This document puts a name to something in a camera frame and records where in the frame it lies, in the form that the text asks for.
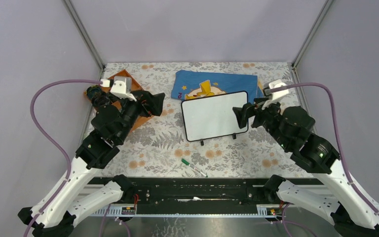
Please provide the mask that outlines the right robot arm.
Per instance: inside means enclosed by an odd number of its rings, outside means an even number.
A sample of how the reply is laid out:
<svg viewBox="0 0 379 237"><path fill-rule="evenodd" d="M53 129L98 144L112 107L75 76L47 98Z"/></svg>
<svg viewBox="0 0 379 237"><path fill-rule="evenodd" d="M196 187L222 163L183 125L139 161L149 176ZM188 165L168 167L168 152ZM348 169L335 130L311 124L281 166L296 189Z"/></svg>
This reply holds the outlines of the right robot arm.
<svg viewBox="0 0 379 237"><path fill-rule="evenodd" d="M266 132L290 153L297 166L313 175L332 193L324 197L303 189L278 175L264 185L263 196L269 203L282 201L312 212L334 226L343 237L379 237L379 203L346 173L339 152L326 139L312 133L315 121L299 106L280 109L279 103L265 105L264 98L254 104L234 107L238 126Z"/></svg>

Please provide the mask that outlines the green whiteboard marker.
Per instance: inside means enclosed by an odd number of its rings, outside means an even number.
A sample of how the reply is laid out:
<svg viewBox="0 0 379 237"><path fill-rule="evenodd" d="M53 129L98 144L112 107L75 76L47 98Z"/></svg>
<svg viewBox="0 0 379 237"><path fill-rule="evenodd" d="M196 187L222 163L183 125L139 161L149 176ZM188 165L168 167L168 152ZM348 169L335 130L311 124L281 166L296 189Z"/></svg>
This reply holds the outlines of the green whiteboard marker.
<svg viewBox="0 0 379 237"><path fill-rule="evenodd" d="M208 175L203 172L201 169L199 169L198 167L196 167L194 164L188 162L187 160L185 160L184 158L181 159L181 162L183 164L185 164L186 166L190 167L192 170L194 170L195 172L197 172L198 174L200 174L201 176L205 177L205 178L208 178Z"/></svg>

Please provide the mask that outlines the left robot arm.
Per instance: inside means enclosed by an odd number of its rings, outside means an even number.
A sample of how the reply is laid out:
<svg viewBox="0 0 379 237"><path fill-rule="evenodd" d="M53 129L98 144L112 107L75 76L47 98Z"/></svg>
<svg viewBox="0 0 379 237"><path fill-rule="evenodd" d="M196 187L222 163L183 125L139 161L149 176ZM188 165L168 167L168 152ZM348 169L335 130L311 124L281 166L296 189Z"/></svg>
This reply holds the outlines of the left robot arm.
<svg viewBox="0 0 379 237"><path fill-rule="evenodd" d="M136 90L129 95L94 93L92 103L96 116L93 130L76 150L64 176L41 202L24 207L20 220L27 233L35 237L67 237L84 219L113 202L127 203L135 189L127 177L120 174L105 186L78 198L83 188L119 153L139 117L159 116L163 110L164 93L151 94Z"/></svg>

